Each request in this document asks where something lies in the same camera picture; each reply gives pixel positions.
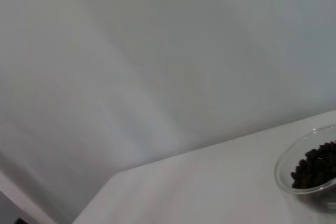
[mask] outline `white wall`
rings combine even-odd
[[[333,0],[0,6],[0,164],[59,223],[119,170],[335,108]]]

